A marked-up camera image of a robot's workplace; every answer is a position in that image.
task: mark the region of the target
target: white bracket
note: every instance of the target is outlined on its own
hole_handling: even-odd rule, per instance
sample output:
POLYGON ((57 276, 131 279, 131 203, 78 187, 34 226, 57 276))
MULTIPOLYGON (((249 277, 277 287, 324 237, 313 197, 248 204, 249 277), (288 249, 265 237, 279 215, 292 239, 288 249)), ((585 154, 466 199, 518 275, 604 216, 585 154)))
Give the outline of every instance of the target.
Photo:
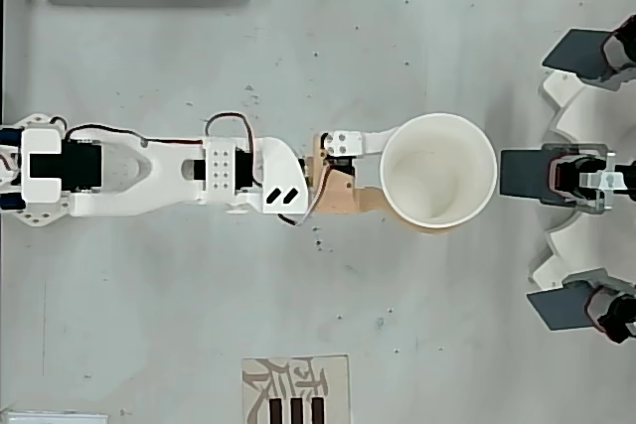
POLYGON ((329 131, 325 138, 324 146, 327 153, 335 158, 380 154, 385 150, 389 138, 393 136, 396 130, 397 128, 392 128, 379 133, 329 131))

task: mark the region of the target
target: dark slot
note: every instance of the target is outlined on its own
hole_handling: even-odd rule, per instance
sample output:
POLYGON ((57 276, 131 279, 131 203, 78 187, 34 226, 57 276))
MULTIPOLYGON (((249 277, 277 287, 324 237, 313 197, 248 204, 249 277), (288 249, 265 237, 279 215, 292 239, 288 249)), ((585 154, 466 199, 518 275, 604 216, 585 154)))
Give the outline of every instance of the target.
POLYGON ((311 399, 311 424, 325 424, 325 400, 322 397, 311 399))
POLYGON ((296 191, 295 189, 292 189, 291 191, 287 193, 287 196, 285 196, 285 199, 282 200, 282 203, 289 204, 294 200, 296 196, 298 196, 298 191, 296 191))
POLYGON ((273 203, 275 200, 277 200, 280 195, 282 194, 282 192, 280 191, 279 188, 274 189, 269 196, 267 196, 267 203, 271 204, 273 203))
POLYGON ((269 424, 282 424, 282 401, 269 399, 269 424))
POLYGON ((302 424, 302 398, 291 398, 291 424, 302 424))

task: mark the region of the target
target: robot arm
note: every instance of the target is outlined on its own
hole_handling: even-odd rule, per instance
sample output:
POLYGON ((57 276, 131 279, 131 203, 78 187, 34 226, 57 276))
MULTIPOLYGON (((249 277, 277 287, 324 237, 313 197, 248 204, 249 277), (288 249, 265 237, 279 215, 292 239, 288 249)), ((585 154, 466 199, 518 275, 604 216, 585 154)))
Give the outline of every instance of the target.
POLYGON ((393 130, 324 133, 315 139, 312 157, 298 158, 280 139, 253 137, 239 113, 216 115, 206 132, 212 121, 227 116, 245 122, 247 138, 146 138, 102 124, 67 130, 57 117, 32 115, 0 129, 0 208, 41 226, 66 214, 137 215, 182 203, 277 214, 294 225, 314 211, 385 207, 382 190, 355 188, 353 160, 381 153, 393 130), (134 164, 125 186, 106 179, 112 154, 116 165, 123 159, 134 164), (262 178, 255 177, 256 164, 262 165, 262 178))
POLYGON ((545 144, 501 154, 500 194, 537 199, 547 206, 601 214, 616 194, 636 201, 636 163, 615 164, 603 144, 545 144))
POLYGON ((636 16, 608 31, 571 29, 543 66, 575 73, 583 83, 617 91, 636 78, 636 16))

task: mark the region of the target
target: cup rim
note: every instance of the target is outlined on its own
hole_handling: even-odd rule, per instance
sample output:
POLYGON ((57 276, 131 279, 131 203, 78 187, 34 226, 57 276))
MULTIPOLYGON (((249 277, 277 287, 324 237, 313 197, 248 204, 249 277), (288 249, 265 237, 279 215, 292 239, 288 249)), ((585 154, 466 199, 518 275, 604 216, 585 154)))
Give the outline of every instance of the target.
POLYGON ((486 133, 484 133, 484 131, 482 131, 482 129, 479 126, 477 126, 475 123, 473 123, 469 119, 463 116, 460 116, 458 114, 453 114, 453 113, 427 113, 427 114, 415 116, 414 118, 410 119, 409 121, 404 123, 402 126, 399 126, 396 129, 396 131, 394 131, 394 134, 392 134, 389 140, 387 141, 387 144, 385 145, 385 149, 382 152, 382 157, 380 158, 380 184, 382 185, 382 189, 383 189, 383 192, 385 193, 385 197, 387 198, 387 202, 401 218, 403 218, 404 220, 406 220, 407 222, 413 225, 417 225, 419 227, 425 227, 425 228, 436 228, 436 229, 450 228, 456 225, 460 225, 464 222, 467 222, 471 218, 475 217, 477 214, 479 214, 479 212, 481 212, 484 208, 486 208, 488 203, 490 203, 490 200, 492 199, 493 194, 495 193, 495 188, 497 187, 498 175, 499 175, 499 171, 498 171, 498 165, 497 165, 497 154, 495 153, 495 148, 493 148, 493 145, 490 142, 490 139, 488 139, 488 136, 486 136, 486 133), (468 126, 473 128, 478 133, 478 135, 488 145, 488 150, 490 151, 490 158, 492 160, 492 165, 493 165, 493 177, 492 177, 490 188, 488 190, 488 194, 484 197, 484 200, 479 204, 477 208, 475 208, 473 212, 471 212, 470 214, 458 220, 444 222, 444 223, 430 223, 430 222, 425 222, 421 220, 415 220, 414 218, 409 217, 398 207, 395 201, 387 193, 387 185, 385 181, 385 159, 387 157, 386 152, 391 149, 398 134, 404 129, 406 129, 407 126, 409 126, 410 124, 416 121, 421 121, 424 118, 434 119, 434 118, 440 118, 440 117, 446 117, 446 118, 452 118, 453 120, 459 120, 463 122, 464 124, 467 124, 468 126))

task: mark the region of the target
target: black stripe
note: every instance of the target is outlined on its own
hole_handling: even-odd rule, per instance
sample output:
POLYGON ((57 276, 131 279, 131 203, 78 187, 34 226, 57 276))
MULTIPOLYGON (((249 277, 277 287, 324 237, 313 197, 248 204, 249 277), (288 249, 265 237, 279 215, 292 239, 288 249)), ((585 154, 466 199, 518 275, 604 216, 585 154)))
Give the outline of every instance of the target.
POLYGON ((311 424, 325 424, 325 400, 322 397, 311 400, 311 424))
POLYGON ((282 424, 282 401, 269 399, 269 424, 282 424))
POLYGON ((302 424, 302 399, 300 397, 291 398, 291 424, 302 424))

